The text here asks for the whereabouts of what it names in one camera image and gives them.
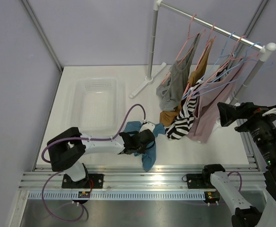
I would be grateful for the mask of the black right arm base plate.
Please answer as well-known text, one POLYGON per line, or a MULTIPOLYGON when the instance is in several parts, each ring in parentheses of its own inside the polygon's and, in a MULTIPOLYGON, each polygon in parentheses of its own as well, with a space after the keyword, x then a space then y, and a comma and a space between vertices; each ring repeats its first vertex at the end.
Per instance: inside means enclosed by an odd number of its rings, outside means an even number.
POLYGON ((189 189, 214 189, 207 178, 202 174, 186 174, 182 177, 182 181, 187 184, 189 189))

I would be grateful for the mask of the mauve pink tank top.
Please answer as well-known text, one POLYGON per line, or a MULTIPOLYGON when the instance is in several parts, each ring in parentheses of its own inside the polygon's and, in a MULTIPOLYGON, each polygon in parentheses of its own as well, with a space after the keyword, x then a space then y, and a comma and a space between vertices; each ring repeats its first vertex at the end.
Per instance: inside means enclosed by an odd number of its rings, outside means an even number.
POLYGON ((226 102, 234 92, 244 63, 232 69, 223 80, 205 83, 197 97, 194 122, 187 135, 191 140, 206 143, 220 117, 217 104, 226 102))

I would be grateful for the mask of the teal blue tank top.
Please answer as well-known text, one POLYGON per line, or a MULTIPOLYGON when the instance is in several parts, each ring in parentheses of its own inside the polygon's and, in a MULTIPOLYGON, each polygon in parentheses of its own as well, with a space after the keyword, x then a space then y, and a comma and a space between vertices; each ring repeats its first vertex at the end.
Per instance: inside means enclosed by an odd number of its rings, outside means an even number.
MULTIPOLYGON (((142 123, 139 121, 128 122, 125 126, 124 132, 139 131, 142 127, 142 123)), ((158 137, 159 134, 165 134, 164 126, 159 123, 155 125, 153 135, 158 137)), ((148 172, 151 170, 156 161, 156 144, 152 148, 146 150, 145 154, 134 153, 135 157, 141 156, 142 167, 144 171, 148 172)))

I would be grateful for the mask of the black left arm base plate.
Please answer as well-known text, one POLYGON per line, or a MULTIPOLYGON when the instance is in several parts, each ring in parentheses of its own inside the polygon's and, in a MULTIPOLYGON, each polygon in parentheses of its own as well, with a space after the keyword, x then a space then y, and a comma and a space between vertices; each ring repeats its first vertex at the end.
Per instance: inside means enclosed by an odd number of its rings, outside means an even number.
POLYGON ((88 174, 88 179, 82 179, 74 182, 67 174, 63 175, 62 188, 63 189, 102 189, 104 182, 103 174, 88 174))

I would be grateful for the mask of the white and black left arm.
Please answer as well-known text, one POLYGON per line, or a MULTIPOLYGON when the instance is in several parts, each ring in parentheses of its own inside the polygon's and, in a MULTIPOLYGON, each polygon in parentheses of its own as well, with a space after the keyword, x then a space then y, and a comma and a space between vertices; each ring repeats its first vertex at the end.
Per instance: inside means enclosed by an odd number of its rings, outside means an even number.
POLYGON ((71 127, 47 143, 45 150, 54 172, 64 172, 63 189, 102 188, 101 176, 90 176, 86 165, 79 159, 87 154, 144 154, 155 145, 155 136, 150 129, 120 132, 116 137, 83 137, 79 128, 71 127))

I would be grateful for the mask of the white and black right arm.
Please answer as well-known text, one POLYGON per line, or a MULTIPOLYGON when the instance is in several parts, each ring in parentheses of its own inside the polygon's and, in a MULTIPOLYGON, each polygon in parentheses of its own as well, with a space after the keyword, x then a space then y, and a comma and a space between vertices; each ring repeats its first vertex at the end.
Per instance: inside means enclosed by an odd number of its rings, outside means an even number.
POLYGON ((276 227, 276 113, 275 106, 260 106, 251 102, 240 105, 217 104, 222 127, 238 119, 245 122, 235 127, 248 133, 266 163, 263 173, 265 188, 256 192, 256 198, 245 195, 233 185, 220 164, 204 166, 201 182, 220 194, 231 213, 233 227, 276 227))

